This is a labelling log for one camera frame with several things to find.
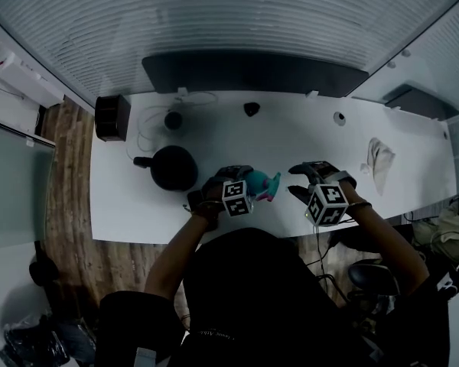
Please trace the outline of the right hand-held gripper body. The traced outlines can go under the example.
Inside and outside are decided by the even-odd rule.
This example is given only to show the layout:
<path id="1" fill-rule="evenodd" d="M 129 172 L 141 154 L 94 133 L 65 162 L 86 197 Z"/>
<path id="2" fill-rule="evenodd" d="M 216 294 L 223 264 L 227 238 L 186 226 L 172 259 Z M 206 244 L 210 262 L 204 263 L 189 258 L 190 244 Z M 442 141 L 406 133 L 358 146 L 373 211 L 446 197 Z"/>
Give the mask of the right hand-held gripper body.
<path id="1" fill-rule="evenodd" d="M 308 178 L 308 200 L 305 217 L 314 226 L 335 226 L 345 215 L 349 202 L 340 187 L 341 181 L 348 181 L 356 187 L 356 181 L 346 171 L 339 171 L 325 161 L 308 162 L 311 169 Z"/>

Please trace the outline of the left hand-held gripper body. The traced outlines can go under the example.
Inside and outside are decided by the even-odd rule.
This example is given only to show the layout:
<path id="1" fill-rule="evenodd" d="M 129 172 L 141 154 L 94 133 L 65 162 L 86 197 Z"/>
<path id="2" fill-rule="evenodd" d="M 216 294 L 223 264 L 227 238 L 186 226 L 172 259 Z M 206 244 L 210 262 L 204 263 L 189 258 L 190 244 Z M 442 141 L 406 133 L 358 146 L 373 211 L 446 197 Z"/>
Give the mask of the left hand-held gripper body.
<path id="1" fill-rule="evenodd" d="M 230 217 L 247 215 L 252 212 L 251 196 L 243 176 L 248 165 L 220 168 L 215 176 L 223 177 L 223 205 Z"/>

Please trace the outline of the person's left hand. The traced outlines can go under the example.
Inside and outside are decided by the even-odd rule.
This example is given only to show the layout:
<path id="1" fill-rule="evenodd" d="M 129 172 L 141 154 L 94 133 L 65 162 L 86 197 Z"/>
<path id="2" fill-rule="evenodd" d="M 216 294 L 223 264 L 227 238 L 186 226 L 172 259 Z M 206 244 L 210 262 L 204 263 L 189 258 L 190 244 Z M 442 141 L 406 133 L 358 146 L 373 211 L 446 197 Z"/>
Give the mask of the person's left hand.
<path id="1" fill-rule="evenodd" d="M 223 202 L 223 177 L 213 176 L 202 187 L 203 203 L 221 204 Z"/>

